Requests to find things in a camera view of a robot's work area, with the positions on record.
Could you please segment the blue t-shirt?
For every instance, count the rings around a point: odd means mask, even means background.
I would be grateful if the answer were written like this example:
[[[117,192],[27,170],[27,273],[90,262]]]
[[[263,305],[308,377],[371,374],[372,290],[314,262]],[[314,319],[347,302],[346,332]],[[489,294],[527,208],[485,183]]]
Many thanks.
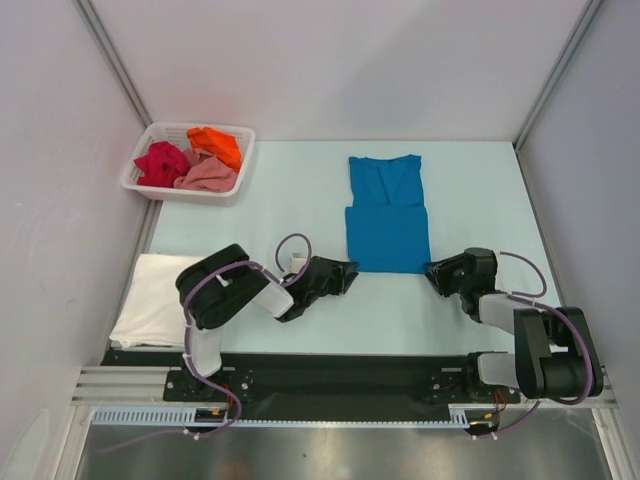
[[[348,257],[364,273],[421,274],[431,261],[422,159],[351,157]]]

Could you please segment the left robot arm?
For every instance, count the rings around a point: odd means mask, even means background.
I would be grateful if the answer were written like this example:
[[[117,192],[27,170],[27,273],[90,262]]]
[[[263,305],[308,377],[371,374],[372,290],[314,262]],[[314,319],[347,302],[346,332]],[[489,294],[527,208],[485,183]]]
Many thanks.
[[[175,281],[184,315],[186,387],[207,400],[229,394],[222,368],[223,329],[253,303],[281,323],[301,317],[318,299],[345,294],[359,275],[357,262],[311,256],[279,278],[232,244],[183,270]]]

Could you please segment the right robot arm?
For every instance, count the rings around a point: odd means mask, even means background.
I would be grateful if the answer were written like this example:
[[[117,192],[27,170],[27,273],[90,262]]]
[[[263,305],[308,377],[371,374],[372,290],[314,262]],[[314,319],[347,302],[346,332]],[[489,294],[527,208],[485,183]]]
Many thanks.
[[[496,287],[499,260],[517,259],[533,269],[538,293]],[[474,322],[510,334],[514,352],[480,353],[477,367],[461,376],[463,393],[484,401],[497,386],[518,390],[531,400],[578,405],[604,390],[604,375],[584,312],[544,304],[548,284],[541,269],[511,252],[473,247],[424,265],[424,274],[442,297],[456,295]]]

